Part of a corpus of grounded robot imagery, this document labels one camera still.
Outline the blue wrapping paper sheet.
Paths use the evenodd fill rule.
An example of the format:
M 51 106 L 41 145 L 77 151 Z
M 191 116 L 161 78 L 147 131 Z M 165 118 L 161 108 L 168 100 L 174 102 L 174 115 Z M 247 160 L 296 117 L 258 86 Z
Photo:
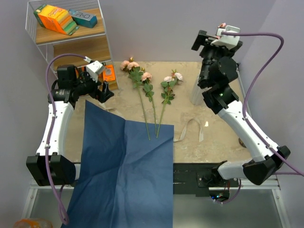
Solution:
M 85 104 L 80 176 L 67 209 L 70 228 L 173 226 L 173 125 L 125 120 Z

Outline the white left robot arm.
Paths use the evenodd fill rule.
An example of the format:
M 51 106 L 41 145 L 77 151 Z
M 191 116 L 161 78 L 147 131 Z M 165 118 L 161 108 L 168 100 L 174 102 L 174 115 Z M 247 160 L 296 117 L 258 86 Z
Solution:
M 65 138 L 70 118 L 79 97 L 89 95 L 100 103 L 114 96 L 108 82 L 98 77 L 105 66 L 91 62 L 80 71 L 74 65 L 57 68 L 58 79 L 48 96 L 48 119 L 42 142 L 34 156 L 29 156 L 26 166 L 39 186 L 48 186 L 49 177 L 54 185 L 69 185 L 76 180 L 76 167 L 64 156 Z

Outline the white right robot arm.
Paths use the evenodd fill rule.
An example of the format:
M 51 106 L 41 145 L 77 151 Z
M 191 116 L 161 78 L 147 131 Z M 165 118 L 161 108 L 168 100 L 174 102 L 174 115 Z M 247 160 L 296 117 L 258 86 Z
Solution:
M 198 87 L 203 90 L 206 106 L 232 128 L 251 154 L 248 161 L 218 163 L 203 176 L 209 186 L 221 187 L 233 178 L 246 178 L 261 185 L 290 155 L 287 146 L 279 146 L 253 121 L 229 85 L 238 78 L 237 63 L 232 58 L 243 44 L 238 32 L 238 28 L 218 28 L 211 36 L 200 30 L 192 46 L 195 51 L 203 48 Z

